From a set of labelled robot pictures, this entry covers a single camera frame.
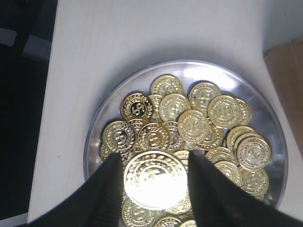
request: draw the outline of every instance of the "metal tray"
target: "metal tray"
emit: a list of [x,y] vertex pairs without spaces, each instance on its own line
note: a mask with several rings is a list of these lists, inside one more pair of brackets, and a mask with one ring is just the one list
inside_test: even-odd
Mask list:
[[87,180],[101,165],[99,149],[104,127],[114,119],[122,119],[119,109],[124,97],[133,91],[150,94],[150,86],[155,78],[162,74],[178,77],[187,96],[191,85],[200,80],[215,83],[222,94],[229,94],[245,100],[252,109],[252,118],[248,126],[255,129],[270,144],[272,157],[265,167],[269,177],[269,189],[264,202],[278,207],[284,195],[288,156],[286,142],[280,122],[263,95],[243,77],[221,66],[203,61],[167,61],[140,70],[117,86],[98,109],[90,126],[84,149],[84,178]]

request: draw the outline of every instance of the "cardboard box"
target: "cardboard box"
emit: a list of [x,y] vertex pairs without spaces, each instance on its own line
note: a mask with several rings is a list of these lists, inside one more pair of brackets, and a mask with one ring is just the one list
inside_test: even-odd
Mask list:
[[303,37],[271,48],[264,60],[303,155]]

